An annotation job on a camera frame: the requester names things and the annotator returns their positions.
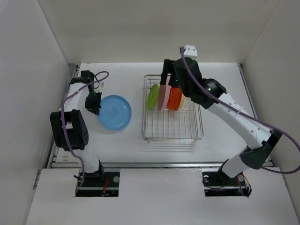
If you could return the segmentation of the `blue plate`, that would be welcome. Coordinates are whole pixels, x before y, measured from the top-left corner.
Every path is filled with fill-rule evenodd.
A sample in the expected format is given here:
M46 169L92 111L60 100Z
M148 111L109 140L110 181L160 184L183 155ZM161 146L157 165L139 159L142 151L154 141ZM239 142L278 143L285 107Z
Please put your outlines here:
M109 95L101 100L98 120L111 131L124 129L130 122L132 110L129 102L119 95Z

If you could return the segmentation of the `beige plate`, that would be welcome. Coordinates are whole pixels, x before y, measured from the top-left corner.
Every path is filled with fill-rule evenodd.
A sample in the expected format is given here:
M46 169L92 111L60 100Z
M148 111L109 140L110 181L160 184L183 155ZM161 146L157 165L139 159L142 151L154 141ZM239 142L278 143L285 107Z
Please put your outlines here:
M187 99L187 98L182 94L181 100L180 100L180 105L179 105L179 107L178 107L178 111L179 111L182 107L184 107L186 99Z

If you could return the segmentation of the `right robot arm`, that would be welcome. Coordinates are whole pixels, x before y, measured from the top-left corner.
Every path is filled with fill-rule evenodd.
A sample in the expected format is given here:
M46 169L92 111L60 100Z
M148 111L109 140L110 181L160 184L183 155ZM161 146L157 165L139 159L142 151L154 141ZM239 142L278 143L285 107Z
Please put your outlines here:
M251 117L234 101L226 88L217 80L203 78L198 63L185 59L165 59L161 73L162 82L170 75L171 86L194 103L218 116L246 143L245 148L226 160L217 172L217 179L227 185L245 170L261 169L274 147L282 137L276 129L270 129Z

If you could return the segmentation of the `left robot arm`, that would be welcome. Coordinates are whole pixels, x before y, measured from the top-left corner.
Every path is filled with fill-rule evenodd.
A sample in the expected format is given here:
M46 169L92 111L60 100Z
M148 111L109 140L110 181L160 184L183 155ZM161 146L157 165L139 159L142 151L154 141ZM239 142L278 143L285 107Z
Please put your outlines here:
M82 172L77 177L79 182L90 181L94 186L100 186L104 183L105 172L100 160L87 147L89 132L80 110L80 100L84 97L84 109L94 116L100 114L102 93L95 90L96 82L96 75L89 70L72 78L67 97L61 108L50 114L50 122L56 146L71 152L82 165Z

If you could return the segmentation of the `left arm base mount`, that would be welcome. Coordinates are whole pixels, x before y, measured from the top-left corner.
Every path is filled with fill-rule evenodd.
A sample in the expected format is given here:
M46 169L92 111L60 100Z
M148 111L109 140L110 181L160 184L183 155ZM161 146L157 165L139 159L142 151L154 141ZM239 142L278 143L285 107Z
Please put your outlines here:
M94 173L85 173L82 182L82 172L74 176L77 179L76 197L118 197L120 171L100 168Z

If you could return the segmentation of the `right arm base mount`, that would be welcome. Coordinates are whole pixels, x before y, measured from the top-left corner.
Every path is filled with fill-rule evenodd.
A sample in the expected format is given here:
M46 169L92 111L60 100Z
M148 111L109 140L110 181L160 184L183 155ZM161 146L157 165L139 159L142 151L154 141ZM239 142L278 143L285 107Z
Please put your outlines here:
M206 197L242 196L250 197L252 187L243 173L229 178L219 171L202 172Z

